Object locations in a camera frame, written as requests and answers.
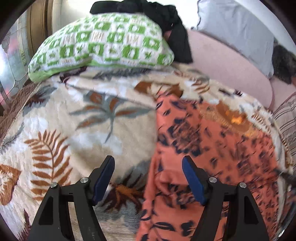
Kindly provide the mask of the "orange black floral garment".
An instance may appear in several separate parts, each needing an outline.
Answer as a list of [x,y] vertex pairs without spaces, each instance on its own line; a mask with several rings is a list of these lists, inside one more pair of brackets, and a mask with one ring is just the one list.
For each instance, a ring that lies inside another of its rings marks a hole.
[[137,240],[189,240],[203,206],[182,171],[188,155],[197,167],[222,183],[245,182],[259,206],[269,237],[278,225],[275,145],[271,135],[246,114],[173,94],[161,94],[156,106],[158,140],[144,192]]

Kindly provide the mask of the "beige leaf-print fleece blanket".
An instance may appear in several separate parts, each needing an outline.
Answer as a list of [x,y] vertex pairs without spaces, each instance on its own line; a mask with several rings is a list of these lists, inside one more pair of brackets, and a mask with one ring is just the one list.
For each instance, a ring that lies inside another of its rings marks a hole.
[[[275,168],[290,169],[287,144],[273,115],[246,93],[181,64],[162,71],[81,67],[27,85],[1,118],[1,216],[13,237],[28,239],[51,183],[74,184],[111,155],[115,170],[94,211],[108,240],[137,240],[158,140],[161,94],[212,105],[223,102],[246,114],[271,135]],[[277,233],[288,205],[287,186],[275,176]]]

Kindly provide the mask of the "striped pillow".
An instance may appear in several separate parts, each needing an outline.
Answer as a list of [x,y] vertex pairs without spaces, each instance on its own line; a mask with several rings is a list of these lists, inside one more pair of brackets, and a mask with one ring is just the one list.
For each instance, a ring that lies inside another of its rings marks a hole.
[[274,118],[287,144],[291,165],[295,172],[295,93],[274,112]]

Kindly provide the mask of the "dark furry object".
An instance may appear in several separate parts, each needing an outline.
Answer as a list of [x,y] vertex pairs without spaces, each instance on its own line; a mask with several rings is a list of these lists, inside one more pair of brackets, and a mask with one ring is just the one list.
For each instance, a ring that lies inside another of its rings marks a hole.
[[274,75],[286,84],[292,84],[295,77],[295,54],[282,45],[275,45],[272,56]]

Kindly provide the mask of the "wooden framed glass window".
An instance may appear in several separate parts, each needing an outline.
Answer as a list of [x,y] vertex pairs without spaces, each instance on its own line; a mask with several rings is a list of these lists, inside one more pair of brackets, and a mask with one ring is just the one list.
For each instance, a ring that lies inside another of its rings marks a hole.
[[1,1],[1,115],[28,80],[29,62],[52,34],[53,1]]

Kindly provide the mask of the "green white patterned pillow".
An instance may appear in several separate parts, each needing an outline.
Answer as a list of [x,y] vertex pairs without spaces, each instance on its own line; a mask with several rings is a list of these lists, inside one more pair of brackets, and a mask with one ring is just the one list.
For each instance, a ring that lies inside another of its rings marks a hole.
[[32,82],[84,66],[162,69],[174,53],[158,24],[142,14],[108,13],[74,21],[49,36],[28,66]]

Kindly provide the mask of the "grey pillow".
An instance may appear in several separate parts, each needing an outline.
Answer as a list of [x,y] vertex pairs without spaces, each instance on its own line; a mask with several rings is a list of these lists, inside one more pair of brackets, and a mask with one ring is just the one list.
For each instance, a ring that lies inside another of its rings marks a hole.
[[249,10],[236,1],[198,1],[196,30],[231,47],[262,74],[274,74],[274,35]]

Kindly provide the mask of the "black cloth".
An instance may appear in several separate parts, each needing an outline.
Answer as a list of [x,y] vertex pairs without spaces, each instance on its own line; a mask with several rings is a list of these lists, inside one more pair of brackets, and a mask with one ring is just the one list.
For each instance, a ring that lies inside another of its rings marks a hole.
[[162,5],[148,1],[96,1],[90,13],[141,13],[158,24],[178,63],[193,62],[188,32],[185,29],[177,9],[173,5]]

